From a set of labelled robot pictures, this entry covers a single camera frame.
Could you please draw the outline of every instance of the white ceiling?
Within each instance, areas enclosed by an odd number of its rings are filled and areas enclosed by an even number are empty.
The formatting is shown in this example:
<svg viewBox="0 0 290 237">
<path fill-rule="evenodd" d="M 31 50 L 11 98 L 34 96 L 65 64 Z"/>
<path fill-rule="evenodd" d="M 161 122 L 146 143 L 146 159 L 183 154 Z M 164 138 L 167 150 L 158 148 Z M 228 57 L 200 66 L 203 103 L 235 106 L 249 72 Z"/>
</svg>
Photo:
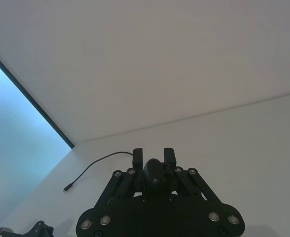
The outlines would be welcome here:
<svg viewBox="0 0 290 237">
<path fill-rule="evenodd" d="M 0 0 L 0 60 L 77 144 L 290 93 L 290 0 Z"/>
</svg>

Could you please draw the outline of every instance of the black cable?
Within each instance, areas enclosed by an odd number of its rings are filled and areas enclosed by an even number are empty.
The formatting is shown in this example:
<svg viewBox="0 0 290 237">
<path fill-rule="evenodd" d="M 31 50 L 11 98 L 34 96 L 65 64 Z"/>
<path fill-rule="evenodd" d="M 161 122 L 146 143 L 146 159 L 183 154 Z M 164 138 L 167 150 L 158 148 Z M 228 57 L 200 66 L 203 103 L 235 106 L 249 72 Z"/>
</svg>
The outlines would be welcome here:
<svg viewBox="0 0 290 237">
<path fill-rule="evenodd" d="M 88 165 L 88 167 L 74 180 L 74 181 L 72 181 L 70 184 L 68 184 L 65 188 L 64 188 L 64 192 L 67 192 L 67 190 L 68 189 L 70 189 L 72 186 L 73 186 L 73 184 L 94 164 L 94 163 L 97 163 L 98 161 L 101 161 L 101 160 L 103 160 L 103 159 L 105 159 L 105 158 L 108 158 L 108 157 L 110 157 L 110 156 L 113 156 L 113 155 L 116 155 L 116 154 L 128 154 L 128 155 L 131 155 L 131 156 L 133 156 L 133 154 L 132 153 L 130 153 L 130 152 L 115 152 L 115 153 L 112 153 L 112 154 L 110 154 L 110 155 L 107 155 L 107 156 L 105 156 L 105 157 L 102 157 L 102 158 L 100 158 L 100 159 L 98 159 L 98 160 L 95 160 L 94 162 L 92 162 L 90 165 Z"/>
</svg>

